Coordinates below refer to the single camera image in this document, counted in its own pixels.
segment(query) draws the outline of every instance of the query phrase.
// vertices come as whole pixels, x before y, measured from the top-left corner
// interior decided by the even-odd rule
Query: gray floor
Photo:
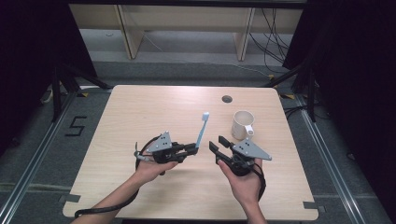
[[[280,67],[278,61],[269,56],[264,60],[262,51],[251,40],[246,59],[238,62],[231,34],[146,32],[137,58],[130,61],[119,31],[81,30],[81,33],[99,78],[112,85],[190,84],[258,87],[269,81],[269,75],[278,77],[286,71]],[[263,35],[254,34],[254,37],[265,44]],[[282,37],[285,42],[290,42],[291,35]],[[271,45],[269,49],[276,52],[277,46]],[[79,82],[81,85],[90,85],[84,80]],[[292,80],[285,81],[277,87],[277,90],[279,93],[291,93],[291,83]],[[60,198],[69,192],[74,183],[78,167],[85,156],[108,96],[109,93],[106,92],[92,92],[87,97],[74,99],[10,223],[70,222],[71,219],[62,214],[64,204],[60,202]],[[293,99],[280,100],[285,108],[298,105]],[[318,129],[366,223],[391,223],[359,166],[346,156],[348,149],[332,121],[328,119],[326,109],[319,106],[316,107],[315,112]],[[85,126],[84,132],[80,137],[67,137],[68,133],[75,131],[69,128],[75,116],[87,117],[79,121]],[[13,186],[19,181],[30,159],[39,148],[51,125],[51,119],[51,103],[39,107],[19,136],[21,144],[9,148],[0,158],[2,203],[6,201]],[[354,223],[307,128],[304,112],[298,111],[292,114],[288,121],[308,183],[319,208],[318,220],[309,223]],[[113,223],[121,223],[121,220],[115,219]],[[271,221],[270,223],[299,222]]]

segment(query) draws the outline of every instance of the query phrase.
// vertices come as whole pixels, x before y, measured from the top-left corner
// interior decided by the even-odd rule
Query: cable
[[[259,41],[257,41],[254,37],[253,37],[253,35],[252,34],[249,34],[250,35],[250,37],[251,37],[251,39],[253,40],[253,42],[256,44],[256,46],[260,49],[260,50],[262,50],[263,52],[265,52],[265,53],[268,53],[269,55],[271,55],[271,57],[273,57],[275,60],[277,60],[278,62],[280,62],[280,63],[283,63],[283,60],[281,59],[281,58],[279,58],[279,57],[277,57],[273,52],[271,52],[269,49],[266,49],[265,47],[263,47],[260,43],[259,43]]]
[[[157,140],[160,136],[154,137],[151,140],[149,140],[145,146],[143,147],[143,149],[139,152],[139,155],[142,155],[143,152],[148,148],[148,146],[154,142],[155,140]],[[136,159],[136,164],[135,164],[135,169],[137,170],[137,167],[139,166],[140,160]],[[103,207],[103,208],[90,208],[90,209],[81,209],[81,210],[77,210],[77,212],[75,213],[75,218],[80,217],[81,215],[88,215],[88,214],[99,214],[99,213],[107,213],[107,212],[112,212],[112,211],[116,211],[116,210],[120,210],[121,208],[125,207],[126,205],[130,204],[131,202],[134,201],[134,199],[137,196],[137,193],[139,192],[139,189],[136,191],[136,193],[134,195],[132,195],[127,201],[117,204],[117,205],[113,205],[113,206],[109,206],[109,207]]]
[[[262,8],[262,15],[264,16],[265,21],[266,21],[266,23],[267,23],[267,25],[268,25],[268,28],[270,29],[270,35],[269,35],[269,36],[267,36],[266,34],[264,34],[265,37],[267,37],[267,43],[266,43],[266,45],[265,45],[265,49],[268,48],[268,45],[269,45],[270,41],[273,42],[273,43],[276,43],[276,45],[277,45],[277,47],[278,47],[278,50],[279,50],[280,57],[281,57],[280,62],[283,63],[283,62],[285,61],[285,54],[284,54],[284,52],[283,52],[283,49],[282,49],[282,47],[281,47],[281,44],[279,44],[279,42],[278,42],[278,39],[279,39],[280,37],[279,37],[278,34],[276,33],[276,9],[273,8],[273,22],[272,22],[272,25],[271,25],[270,22],[268,21],[267,16],[265,15],[265,12],[264,12],[263,8]],[[266,53],[267,53],[267,52],[268,52],[268,50],[264,52],[264,64],[265,64],[265,66],[268,68],[268,66],[267,66],[267,61],[266,61]]]
[[[275,34],[274,38],[276,39],[276,43],[277,43],[280,47],[283,47],[284,49],[288,49],[288,48],[289,48],[289,45],[286,44],[286,43],[282,40],[282,38],[280,37],[280,35],[279,35],[279,34],[277,33],[277,31],[276,31],[276,8],[273,8],[273,28],[271,29],[271,32],[272,32],[273,34]]]
[[[164,52],[160,47],[158,47],[158,46],[157,46],[150,38],[148,38],[145,34],[143,34],[143,37],[145,37],[155,48],[159,49],[161,52]],[[170,58],[170,57],[166,57],[166,58],[168,58],[168,59],[171,60],[171,61],[180,61],[180,62],[184,62],[184,63],[202,63],[202,64],[214,64],[214,65],[218,65],[217,63],[191,62],[191,61],[182,60],[182,59],[173,59],[173,58]],[[243,67],[243,66],[240,66],[240,65],[237,65],[237,64],[232,64],[232,63],[225,63],[224,65],[235,66],[235,67],[237,67],[237,68],[241,68],[241,69],[248,70],[248,71],[252,71],[252,72],[257,72],[257,73],[260,73],[260,74],[262,74],[262,75],[264,75],[264,76],[266,76],[266,77],[269,77],[268,74],[265,74],[264,72],[259,71],[259,70],[256,70],[256,69],[246,68],[246,67]]]
[[[262,168],[260,167],[260,165],[258,165],[257,163],[254,163],[255,166],[257,166],[260,169],[260,172],[257,172],[254,167],[251,167],[251,171],[256,174],[259,179],[260,179],[260,183],[261,183],[261,187],[259,190],[259,200],[262,198],[262,195],[264,194],[265,188],[266,188],[266,182],[265,182],[265,178],[264,178],[264,172],[262,171]]]
[[[41,99],[41,100],[40,100],[40,101],[41,101],[41,104],[47,104],[47,103],[49,103],[50,100],[52,99],[52,97],[53,97],[53,90],[50,90],[50,91],[49,91],[49,97],[47,97],[47,99]]]
[[[262,33],[267,39],[269,39],[269,36],[268,35],[266,35],[265,33]],[[273,44],[278,44],[278,43],[276,43],[274,40],[272,40],[272,39],[270,39],[270,41],[273,43]],[[284,44],[285,46],[283,46],[283,45],[279,45],[281,48],[283,48],[283,49],[289,49],[289,46],[287,45],[287,44]]]
[[[321,102],[314,103],[314,106],[319,106],[319,105],[323,105],[323,104],[322,104]],[[299,111],[299,110],[304,110],[304,109],[307,109],[307,108],[308,108],[308,105],[298,105],[298,106],[295,106],[295,107],[284,108],[283,110],[285,110],[286,119],[289,119],[290,116],[291,116],[294,112]],[[324,118],[324,117],[322,117],[322,116],[319,116],[319,115],[316,114],[316,113],[314,113],[314,115],[315,115],[316,117],[320,118],[320,119],[331,119],[330,117]]]

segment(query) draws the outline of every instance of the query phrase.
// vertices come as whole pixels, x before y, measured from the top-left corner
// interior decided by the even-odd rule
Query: person's right hand
[[[262,167],[261,159],[255,159],[255,163]],[[230,182],[233,196],[242,206],[258,202],[261,183],[256,174],[250,172],[248,175],[237,176],[224,161],[219,160],[218,165]]]

